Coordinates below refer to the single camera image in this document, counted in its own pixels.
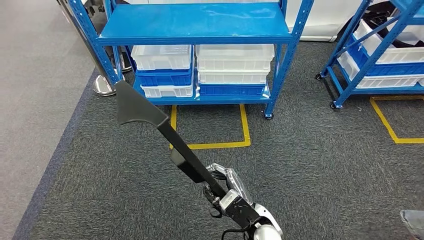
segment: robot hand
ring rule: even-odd
[[[243,198],[246,203],[254,208],[254,210],[261,216],[269,220],[270,224],[260,224],[257,223],[254,231],[253,238],[254,240],[281,240],[282,230],[278,225],[275,218],[272,214],[262,205],[258,203],[254,203],[252,197],[249,192],[246,190],[245,185],[242,180],[239,178],[237,173],[232,168],[225,168],[222,165],[217,163],[212,163],[207,166],[206,169],[208,172],[217,180],[225,180],[226,186],[228,188],[228,193],[225,197],[223,197],[219,206],[217,202],[211,201],[214,208],[220,211],[220,213],[224,213],[226,216],[229,215],[227,213],[230,208],[230,204],[228,202],[234,201],[238,196]],[[204,191],[206,197],[210,199],[210,196],[207,195],[207,191]]]

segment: yellow floor tape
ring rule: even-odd
[[[369,98],[369,102],[371,103],[377,115],[380,117],[381,122],[386,127],[388,134],[393,139],[394,143],[396,144],[424,144],[424,138],[399,138],[398,136],[396,136],[395,131],[393,131],[393,128],[390,126],[389,122],[387,121],[386,117],[380,110],[376,101],[420,100],[420,99],[424,100],[424,96],[402,96],[402,95],[401,96],[372,96]]]
[[[248,147],[251,145],[251,136],[249,133],[248,126],[248,118],[246,116],[246,109],[244,104],[240,104],[240,115],[241,115],[241,126],[243,128],[243,141],[236,142],[219,142],[219,143],[196,143],[196,144],[188,144],[190,149],[225,149],[225,148],[241,148]],[[172,106],[171,112],[171,126],[173,129],[177,130],[177,106]]]

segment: stacked bins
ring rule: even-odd
[[[371,31],[371,27],[361,19],[347,45],[351,45]],[[397,39],[414,45],[419,40],[424,40],[424,26],[409,26]],[[382,38],[374,34],[363,42],[349,47],[347,52],[337,59],[343,68],[342,71],[350,80],[354,79],[381,42]],[[391,45],[356,88],[412,87],[417,82],[424,82],[424,47],[396,48]]]
[[[196,45],[200,95],[261,96],[273,44]]]
[[[147,98],[193,96],[194,49],[191,45],[137,45],[131,57],[137,65],[134,87]]]

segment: shelf caster wheel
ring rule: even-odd
[[[321,73],[318,73],[317,75],[315,75],[315,79],[318,81],[321,81],[323,79],[323,77],[321,76]]]
[[[262,111],[262,114],[263,114],[263,118],[265,118],[266,120],[271,120],[274,117],[274,114],[273,113],[271,113],[271,114],[265,114],[265,112]]]
[[[337,112],[337,111],[339,111],[339,110],[340,110],[340,108],[337,108],[337,107],[336,107],[336,105],[334,104],[334,102],[330,102],[330,108],[331,108],[333,111],[335,111],[335,112]]]

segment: white plastic bin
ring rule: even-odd
[[[191,45],[135,45],[131,57],[138,70],[189,69]]]
[[[264,71],[203,71],[198,73],[201,84],[265,84]]]
[[[149,0],[126,0],[129,4],[149,4]]]
[[[360,71],[355,60],[345,51],[337,59],[341,67],[349,75],[349,80],[352,81]],[[356,86],[357,89],[368,88],[393,88],[393,87],[412,87],[418,81],[424,80],[424,74],[418,75],[390,75],[390,76],[366,76]]]
[[[194,73],[191,73],[191,85],[189,86],[142,86],[146,98],[177,97],[190,98],[193,96]]]
[[[273,44],[196,45],[197,69],[209,71],[263,71],[269,73]]]
[[[420,36],[424,26],[411,26],[403,31],[403,36],[414,35],[417,39],[424,38]],[[368,24],[361,19],[357,30],[353,33],[356,39],[360,39],[366,34],[373,31]],[[377,47],[382,43],[382,38],[378,34],[374,34],[364,40],[363,47],[368,55],[372,55]],[[403,47],[396,48],[390,45],[383,53],[377,64],[396,64],[396,63],[419,63],[424,62],[424,47]]]

